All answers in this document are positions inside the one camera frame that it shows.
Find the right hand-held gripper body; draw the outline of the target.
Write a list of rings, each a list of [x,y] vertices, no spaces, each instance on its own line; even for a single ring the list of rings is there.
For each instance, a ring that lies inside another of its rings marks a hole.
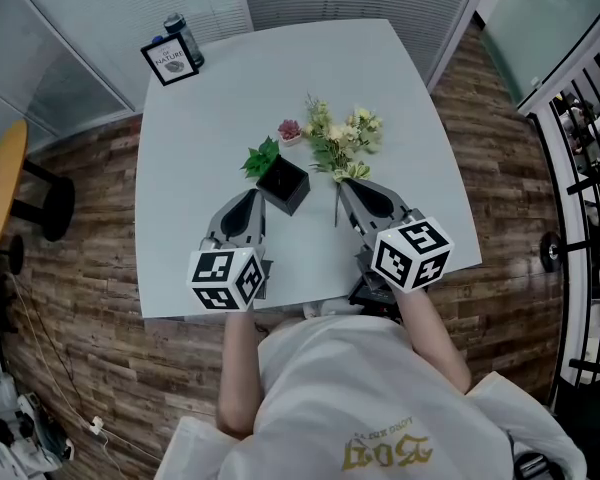
[[[403,293],[424,288],[447,270],[454,242],[432,217],[394,224],[376,234],[365,272],[379,276]]]

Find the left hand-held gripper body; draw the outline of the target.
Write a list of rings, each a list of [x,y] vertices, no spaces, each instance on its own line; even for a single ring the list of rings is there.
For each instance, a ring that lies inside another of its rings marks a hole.
[[[262,244],[205,237],[189,258],[187,288],[201,312],[245,312],[266,298],[271,261]]]

